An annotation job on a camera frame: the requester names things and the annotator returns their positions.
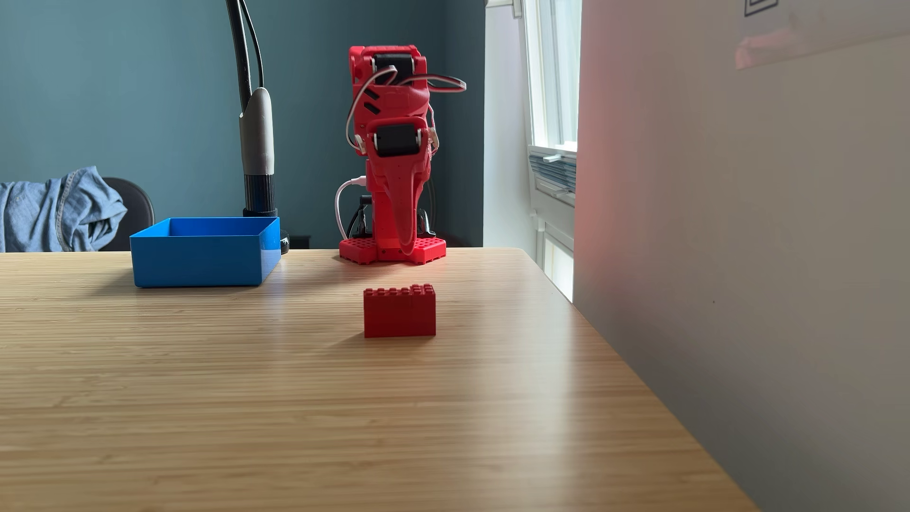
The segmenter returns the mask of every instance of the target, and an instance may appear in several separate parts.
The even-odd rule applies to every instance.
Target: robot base
[[[418,238],[414,242],[414,252],[405,255],[401,251],[380,249],[372,238],[353,238],[341,241],[339,256],[360,265],[369,265],[374,261],[410,261],[422,265],[446,255],[446,241],[439,238]]]

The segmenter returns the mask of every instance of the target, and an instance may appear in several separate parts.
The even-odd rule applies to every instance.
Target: white wall
[[[910,510],[910,37],[742,10],[585,2],[575,304],[763,509]]]
[[[483,245],[518,247],[532,258],[536,230],[525,138],[520,20],[510,7],[487,9],[483,91]]]

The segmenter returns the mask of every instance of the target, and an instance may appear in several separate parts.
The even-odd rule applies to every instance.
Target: black office chair
[[[148,194],[136,183],[121,178],[103,178],[107,186],[117,191],[126,206],[114,239],[101,251],[129,251],[129,237],[155,223],[155,210]]]

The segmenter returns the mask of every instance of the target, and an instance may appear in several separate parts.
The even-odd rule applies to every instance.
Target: red robot arm
[[[372,193],[372,239],[344,240],[340,255],[358,263],[425,263],[445,255],[445,241],[417,238],[417,201],[430,178],[438,138],[427,124],[430,92],[461,92],[464,82],[427,74],[427,60],[415,46],[353,46],[349,68],[354,103],[354,139],[349,144],[367,159]],[[434,87],[430,81],[455,87]]]

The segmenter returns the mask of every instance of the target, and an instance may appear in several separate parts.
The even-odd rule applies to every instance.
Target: teal wall
[[[274,108],[283,227],[312,235],[314,247],[337,245],[335,190],[364,167],[342,134],[348,47],[412,43],[431,72],[469,81],[464,95],[433,98],[444,134],[433,173],[438,224],[480,245],[482,2],[248,6]],[[222,0],[0,0],[0,95],[0,181],[44,181],[96,165],[143,187],[159,218],[243,209],[237,71]],[[456,156],[462,152],[478,157]],[[345,194],[344,217],[358,193]]]

